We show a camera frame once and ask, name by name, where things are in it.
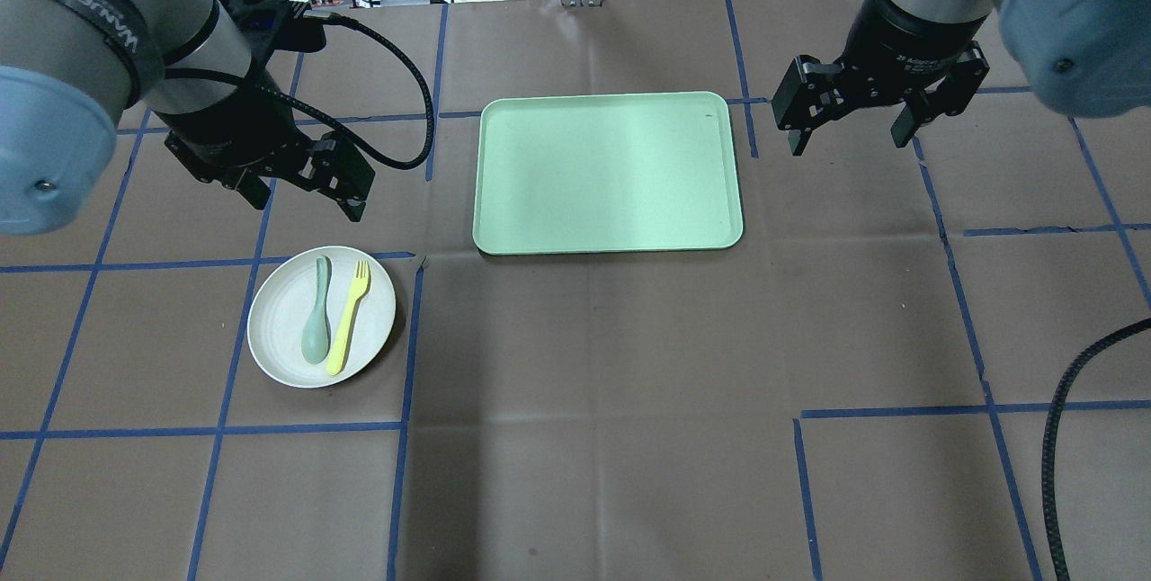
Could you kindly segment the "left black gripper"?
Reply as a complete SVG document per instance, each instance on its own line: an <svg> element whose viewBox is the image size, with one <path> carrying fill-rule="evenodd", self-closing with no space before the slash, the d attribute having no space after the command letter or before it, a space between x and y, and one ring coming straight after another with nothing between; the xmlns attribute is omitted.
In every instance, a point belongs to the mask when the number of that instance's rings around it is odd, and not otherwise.
<svg viewBox="0 0 1151 581"><path fill-rule="evenodd" d="M166 112L165 146L193 178L218 181L256 211L266 209L279 179L328 197L359 223L378 173L345 135L310 138L291 110L283 93L233 93L204 110Z"/></svg>

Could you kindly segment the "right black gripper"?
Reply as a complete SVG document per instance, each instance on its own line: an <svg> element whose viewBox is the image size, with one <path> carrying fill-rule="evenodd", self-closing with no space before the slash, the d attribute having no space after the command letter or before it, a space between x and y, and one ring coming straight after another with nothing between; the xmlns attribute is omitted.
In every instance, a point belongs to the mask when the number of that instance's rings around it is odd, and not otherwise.
<svg viewBox="0 0 1151 581"><path fill-rule="evenodd" d="M802 156L814 130L855 110L904 105L889 127L900 150L925 123L963 113L990 70L975 40L983 23L900 25L860 13L839 58L793 58L772 97L773 125L788 132L790 154Z"/></svg>

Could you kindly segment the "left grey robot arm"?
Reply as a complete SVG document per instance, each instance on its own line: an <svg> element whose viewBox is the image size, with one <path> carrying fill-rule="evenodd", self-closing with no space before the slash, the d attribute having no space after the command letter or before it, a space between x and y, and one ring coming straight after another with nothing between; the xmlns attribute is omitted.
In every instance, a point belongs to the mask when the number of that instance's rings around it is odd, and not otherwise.
<svg viewBox="0 0 1151 581"><path fill-rule="evenodd" d="M137 104L195 179L258 211L283 179L361 220L373 167L346 133L302 133L267 72L280 49L323 49L325 18L292 0L3 0L3 234L70 224Z"/></svg>

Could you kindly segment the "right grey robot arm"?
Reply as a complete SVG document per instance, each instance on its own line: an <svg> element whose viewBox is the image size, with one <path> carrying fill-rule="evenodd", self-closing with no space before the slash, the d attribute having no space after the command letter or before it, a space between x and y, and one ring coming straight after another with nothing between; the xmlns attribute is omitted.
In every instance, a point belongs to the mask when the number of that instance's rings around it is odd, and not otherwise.
<svg viewBox="0 0 1151 581"><path fill-rule="evenodd" d="M792 154L818 127L868 107L901 106L889 130L897 147L963 113L990 70L976 33L992 13L1050 110L1110 119L1148 106L1148 0L863 0L840 56L794 58L773 94Z"/></svg>

